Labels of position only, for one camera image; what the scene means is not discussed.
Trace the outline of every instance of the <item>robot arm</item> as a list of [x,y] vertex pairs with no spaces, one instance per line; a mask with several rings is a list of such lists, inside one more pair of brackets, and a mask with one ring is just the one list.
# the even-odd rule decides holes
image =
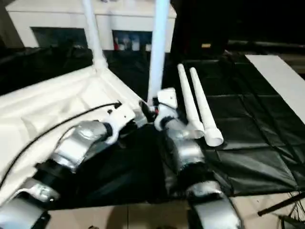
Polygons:
[[178,119],[176,108],[174,89],[159,93],[158,115],[154,125],[165,133],[165,153],[172,156],[177,186],[187,194],[191,208],[190,228],[244,228],[234,205],[221,191],[213,172],[207,168],[204,154],[194,140],[197,138],[197,132],[188,129]]
[[75,126],[0,208],[0,229],[45,228],[50,220],[47,211],[69,190],[67,181],[84,161],[114,144],[119,131],[134,118],[133,110],[123,104],[103,122],[84,121]]

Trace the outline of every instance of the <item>black fabric sheet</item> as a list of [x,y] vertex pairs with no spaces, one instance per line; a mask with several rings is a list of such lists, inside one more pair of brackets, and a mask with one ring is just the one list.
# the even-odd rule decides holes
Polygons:
[[[146,99],[149,55],[106,52],[109,68]],[[0,59],[0,93],[80,69],[91,64],[80,49],[8,51]],[[305,125],[244,56],[183,61],[198,71],[224,144],[204,150],[209,167],[229,196],[305,190]],[[176,62],[166,57],[163,88],[183,98]],[[164,189],[159,133],[145,126],[88,161],[71,182],[71,192],[57,208],[92,207],[170,197]]]

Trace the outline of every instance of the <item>white pvc pipe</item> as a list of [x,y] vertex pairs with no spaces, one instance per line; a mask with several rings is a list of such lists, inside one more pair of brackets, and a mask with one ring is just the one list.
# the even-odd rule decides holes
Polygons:
[[87,37],[89,38],[88,42],[93,54],[93,64],[97,69],[107,68],[108,64],[103,55],[99,30],[97,28],[96,18],[91,0],[82,0],[82,6],[87,21]]
[[183,93],[186,117],[189,121],[188,129],[193,129],[198,131],[198,137],[203,137],[204,135],[204,127],[202,122],[199,119],[199,115],[196,109],[195,101],[192,95],[192,91],[187,80],[187,76],[185,73],[184,66],[182,64],[178,65],[178,73],[181,83],[181,89]]
[[192,82],[196,94],[196,99],[201,115],[201,120],[204,125],[204,138],[209,146],[219,146],[224,142],[223,135],[217,128],[215,120],[213,118],[211,109],[206,100],[202,85],[200,83],[197,71],[195,68],[190,69]]
[[151,104],[161,90],[165,58],[166,24],[170,0],[156,0],[152,53],[148,84],[148,103]]

